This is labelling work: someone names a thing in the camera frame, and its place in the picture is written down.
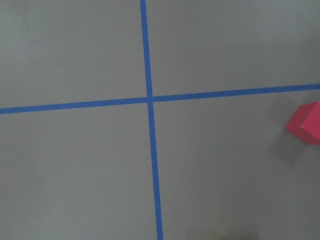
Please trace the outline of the red cube block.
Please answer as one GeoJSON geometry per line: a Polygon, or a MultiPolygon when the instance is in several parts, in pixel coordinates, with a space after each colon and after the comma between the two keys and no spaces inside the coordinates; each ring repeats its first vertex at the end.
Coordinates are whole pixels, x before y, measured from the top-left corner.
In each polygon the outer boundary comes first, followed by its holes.
{"type": "Polygon", "coordinates": [[[320,145],[320,102],[297,108],[285,129],[308,145],[320,145]]]}

